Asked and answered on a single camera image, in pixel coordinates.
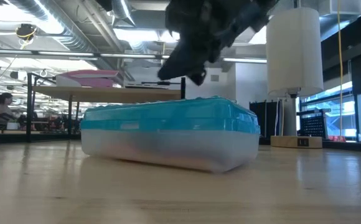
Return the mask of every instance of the woman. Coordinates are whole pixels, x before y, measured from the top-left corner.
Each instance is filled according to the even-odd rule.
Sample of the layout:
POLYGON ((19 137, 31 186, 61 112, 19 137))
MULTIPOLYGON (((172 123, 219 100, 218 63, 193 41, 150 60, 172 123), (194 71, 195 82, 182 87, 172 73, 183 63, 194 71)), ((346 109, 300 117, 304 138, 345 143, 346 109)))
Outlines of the woman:
POLYGON ((16 119, 9 108, 12 98, 13 96, 10 93, 2 93, 0 95, 0 121, 8 122, 9 120, 16 119))

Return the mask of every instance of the lamp base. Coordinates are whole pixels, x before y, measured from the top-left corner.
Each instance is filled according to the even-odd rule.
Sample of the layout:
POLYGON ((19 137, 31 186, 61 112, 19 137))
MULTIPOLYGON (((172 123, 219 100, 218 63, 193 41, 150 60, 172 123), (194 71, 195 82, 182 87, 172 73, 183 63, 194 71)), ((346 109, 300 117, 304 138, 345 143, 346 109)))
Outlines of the lamp base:
POLYGON ((321 137, 271 136, 270 145, 272 147, 322 149, 323 140, 321 137))

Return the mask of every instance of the plastic storage container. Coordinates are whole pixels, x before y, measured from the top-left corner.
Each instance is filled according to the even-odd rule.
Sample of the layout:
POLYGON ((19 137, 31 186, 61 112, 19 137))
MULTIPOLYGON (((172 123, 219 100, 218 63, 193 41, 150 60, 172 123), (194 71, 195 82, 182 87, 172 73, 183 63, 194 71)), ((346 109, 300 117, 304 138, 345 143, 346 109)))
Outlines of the plastic storage container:
POLYGON ((255 159, 256 115, 224 98, 88 109, 82 149, 105 156, 225 172, 255 159))

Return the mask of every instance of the pink object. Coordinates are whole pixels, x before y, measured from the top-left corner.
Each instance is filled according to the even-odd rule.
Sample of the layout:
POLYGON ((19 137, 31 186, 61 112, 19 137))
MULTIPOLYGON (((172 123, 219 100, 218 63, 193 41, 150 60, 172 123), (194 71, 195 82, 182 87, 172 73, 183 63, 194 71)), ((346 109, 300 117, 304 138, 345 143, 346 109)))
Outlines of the pink object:
POLYGON ((117 83, 118 71, 78 70, 56 76, 57 86, 112 88, 117 83))

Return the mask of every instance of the teal container lid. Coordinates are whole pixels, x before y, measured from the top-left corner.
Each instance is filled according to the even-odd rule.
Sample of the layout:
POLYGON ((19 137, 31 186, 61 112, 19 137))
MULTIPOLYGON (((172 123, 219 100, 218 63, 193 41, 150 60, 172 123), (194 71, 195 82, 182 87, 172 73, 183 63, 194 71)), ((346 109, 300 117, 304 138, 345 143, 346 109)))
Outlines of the teal container lid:
POLYGON ((113 131, 202 130, 259 134, 254 112, 221 98, 197 98, 88 109, 82 129, 113 131))

